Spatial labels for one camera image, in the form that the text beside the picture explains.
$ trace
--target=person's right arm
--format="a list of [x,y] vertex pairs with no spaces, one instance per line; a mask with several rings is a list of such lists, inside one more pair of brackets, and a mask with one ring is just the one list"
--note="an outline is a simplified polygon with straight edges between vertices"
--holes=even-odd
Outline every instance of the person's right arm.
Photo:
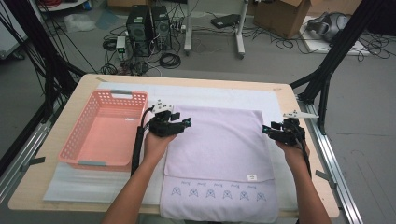
[[294,177],[300,223],[332,223],[309,176],[303,152],[299,148],[291,147],[277,141],[276,144],[285,152],[286,162]]

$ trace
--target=person's arm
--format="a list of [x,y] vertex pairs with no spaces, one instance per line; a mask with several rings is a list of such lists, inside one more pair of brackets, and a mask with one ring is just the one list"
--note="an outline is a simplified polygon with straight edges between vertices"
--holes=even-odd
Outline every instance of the person's arm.
[[[303,152],[299,148],[277,141],[276,144],[285,152],[286,162],[294,177],[300,223],[332,223],[309,176]],[[309,155],[308,147],[305,146],[305,149]]]
[[158,137],[148,133],[145,139],[145,156],[134,174],[108,208],[102,223],[135,224],[140,205],[148,187],[155,166],[176,136]]

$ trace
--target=basket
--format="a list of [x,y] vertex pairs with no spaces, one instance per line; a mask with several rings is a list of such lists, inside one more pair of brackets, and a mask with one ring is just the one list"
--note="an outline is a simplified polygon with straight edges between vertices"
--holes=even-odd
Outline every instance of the basket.
[[142,91],[94,91],[59,161],[78,169],[131,172],[136,129],[147,101]]

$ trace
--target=computer tower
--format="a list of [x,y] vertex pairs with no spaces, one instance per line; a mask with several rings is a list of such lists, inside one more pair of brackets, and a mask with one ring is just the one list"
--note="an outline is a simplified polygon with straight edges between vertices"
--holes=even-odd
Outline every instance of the computer tower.
[[152,7],[151,14],[152,22],[154,24],[154,38],[157,43],[157,49],[171,49],[171,29],[166,7]]
[[153,31],[149,7],[134,5],[126,22],[134,56],[147,57],[150,55],[149,43],[153,39]]

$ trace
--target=folded towel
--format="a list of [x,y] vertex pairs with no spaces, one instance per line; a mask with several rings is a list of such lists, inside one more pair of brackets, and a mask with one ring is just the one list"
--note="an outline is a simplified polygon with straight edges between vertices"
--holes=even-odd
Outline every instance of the folded towel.
[[272,222],[274,171],[262,112],[175,105],[192,126],[169,144],[161,215],[206,221]]

